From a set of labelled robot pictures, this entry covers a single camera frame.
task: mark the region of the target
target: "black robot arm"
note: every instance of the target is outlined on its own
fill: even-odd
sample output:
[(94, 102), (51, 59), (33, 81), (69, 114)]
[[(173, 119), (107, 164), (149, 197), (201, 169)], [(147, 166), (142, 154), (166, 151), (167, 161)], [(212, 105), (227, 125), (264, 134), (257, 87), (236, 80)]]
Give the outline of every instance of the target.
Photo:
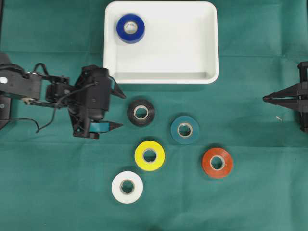
[[(37, 73), (40, 66), (44, 74)], [(47, 86), (46, 101), (40, 101), (43, 80), (51, 83)], [(105, 68), (96, 65), (83, 67), (75, 85), (70, 85), (68, 77), (49, 75), (42, 63), (37, 64), (31, 73), (26, 73), (22, 67), (11, 64), (6, 54), (0, 53), (0, 129), (9, 121), (26, 119), (34, 121), (39, 132), (53, 122), (57, 109), (67, 107), (73, 135), (98, 139), (100, 133), (123, 125), (103, 121), (105, 112), (109, 110), (110, 94), (126, 98)], [(22, 100), (29, 105), (53, 108), (50, 122), (39, 127), (33, 119), (10, 118), (11, 99)]]

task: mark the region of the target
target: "green table surface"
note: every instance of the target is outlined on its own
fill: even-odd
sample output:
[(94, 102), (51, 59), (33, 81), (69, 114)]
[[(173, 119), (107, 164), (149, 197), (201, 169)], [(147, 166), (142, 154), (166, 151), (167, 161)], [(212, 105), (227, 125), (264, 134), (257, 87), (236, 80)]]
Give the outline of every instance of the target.
[[(0, 50), (27, 71), (43, 62), (51, 74), (74, 83), (82, 66), (103, 64), (109, 2), (5, 0)], [(39, 134), (25, 121), (0, 131), (0, 230), (308, 230), (308, 136), (292, 110), (262, 101), (299, 82), (296, 66), (308, 60), (307, 1), (211, 2), (218, 10), (220, 54), (213, 84), (121, 85), (127, 99), (112, 97), (106, 119), (124, 126), (99, 140), (73, 137), (66, 109)], [(126, 115), (139, 97), (156, 109), (144, 128)], [(170, 124), (181, 114), (200, 125), (192, 145), (171, 138)], [(14, 101), (12, 117), (42, 125), (51, 109)], [(165, 149), (157, 172), (134, 162), (144, 140)], [(213, 146), (233, 157), (233, 171), (223, 180), (210, 179), (201, 168), (203, 153)], [(141, 198), (129, 205), (111, 193), (113, 178), (124, 170), (144, 184)]]

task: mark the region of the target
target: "small wire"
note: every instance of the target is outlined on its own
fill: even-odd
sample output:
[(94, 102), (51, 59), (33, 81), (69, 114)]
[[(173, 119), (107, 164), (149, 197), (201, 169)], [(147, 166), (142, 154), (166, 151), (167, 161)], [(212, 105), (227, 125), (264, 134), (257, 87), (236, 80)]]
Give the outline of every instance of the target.
[(38, 64), (36, 64), (36, 65), (34, 66), (32, 72), (36, 72), (36, 71), (37, 71), (37, 68), (38, 68), (39, 66), (42, 67), (42, 69), (43, 69), (43, 71), (44, 71), (44, 74), (49, 75), (49, 74), (48, 74), (48, 71), (47, 71), (47, 68), (46, 68), (46, 65), (45, 65), (44, 63), (38, 63)]
[(34, 123), (36, 124), (37, 129), (39, 130), (39, 125), (38, 125), (37, 121), (34, 120), (34, 119), (30, 119), (30, 118), (0, 119), (0, 121), (16, 121), (16, 120), (29, 120), (29, 121), (32, 121), (32, 122), (34, 122)]
[(21, 66), (16, 65), (16, 64), (3, 64), (3, 65), (0, 65), (0, 70), (6, 70), (6, 69), (15, 69), (15, 70), (21, 71), (22, 74), (25, 73), (25, 70)]
[(77, 92), (80, 92), (80, 91), (83, 91), (84, 89), (88, 88), (88, 87), (91, 87), (91, 86), (94, 86), (96, 85), (97, 83), (90, 83), (90, 84), (87, 84), (85, 86), (83, 86), (82, 88), (80, 89), (77, 89), (75, 91), (72, 91), (71, 93), (65, 95), (65, 96), (62, 96), (54, 105), (54, 108), (53, 108), (53, 113), (52, 113), (52, 117), (51, 117), (51, 120), (45, 124), (44, 126), (42, 127), (39, 127), (38, 125), (38, 122), (34, 119), (31, 119), (31, 118), (16, 118), (16, 119), (0, 119), (0, 121), (17, 121), (17, 120), (29, 120), (29, 121), (32, 121), (36, 124), (37, 126), (37, 131), (36, 133), (38, 133), (39, 131), (41, 131), (42, 129), (44, 129), (45, 127), (47, 127), (48, 125), (50, 125), (53, 121), (54, 121), (54, 117), (55, 117), (55, 113), (56, 113), (56, 110), (59, 106), (59, 104), (61, 103), (62, 100), (64, 100), (66, 97), (70, 96), (70, 95), (73, 95), (73, 94), (76, 94)]
[(45, 127), (47, 127), (48, 125), (50, 125), (50, 124), (53, 122), (54, 117), (55, 117), (55, 114), (56, 114), (57, 107), (58, 107), (58, 105), (61, 103), (62, 100), (64, 100), (66, 97), (68, 97), (68, 96), (70, 96), (70, 95), (73, 95), (73, 94), (76, 94), (77, 92), (83, 91), (84, 89), (86, 89), (86, 88), (88, 88), (88, 87), (90, 87), (90, 86), (93, 86), (93, 85), (96, 85), (96, 83), (87, 84), (87, 85), (83, 86), (83, 87), (80, 88), (80, 89), (77, 89), (77, 90), (72, 91), (71, 93), (69, 93), (69, 94), (67, 94), (67, 95), (65, 95), (65, 96), (62, 96), (62, 97), (55, 103), (55, 105), (54, 105), (51, 120), (50, 120), (47, 124), (45, 124), (44, 126), (40, 127), (40, 128), (36, 131), (36, 133), (38, 133), (39, 131), (41, 131), (42, 129), (44, 129)]

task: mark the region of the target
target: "teal tape roll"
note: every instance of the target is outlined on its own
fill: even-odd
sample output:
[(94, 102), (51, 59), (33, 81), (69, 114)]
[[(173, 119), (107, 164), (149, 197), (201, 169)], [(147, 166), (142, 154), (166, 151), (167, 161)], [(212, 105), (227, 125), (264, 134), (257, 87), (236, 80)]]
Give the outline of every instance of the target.
[[(181, 126), (187, 128), (186, 134), (181, 133)], [(181, 116), (176, 118), (171, 124), (171, 136), (180, 144), (191, 144), (195, 142), (200, 134), (197, 121), (189, 116)]]
[(109, 131), (109, 123), (91, 123), (89, 132), (108, 132)]

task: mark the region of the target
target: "white tray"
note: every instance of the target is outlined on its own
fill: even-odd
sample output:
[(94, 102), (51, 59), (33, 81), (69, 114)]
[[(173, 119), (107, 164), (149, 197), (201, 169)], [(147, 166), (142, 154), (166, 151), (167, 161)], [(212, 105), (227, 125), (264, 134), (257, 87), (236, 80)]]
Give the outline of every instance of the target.
[[(129, 13), (145, 24), (143, 38), (133, 44), (116, 32)], [(111, 2), (103, 63), (118, 83), (212, 83), (219, 75), (216, 8), (204, 1)]]

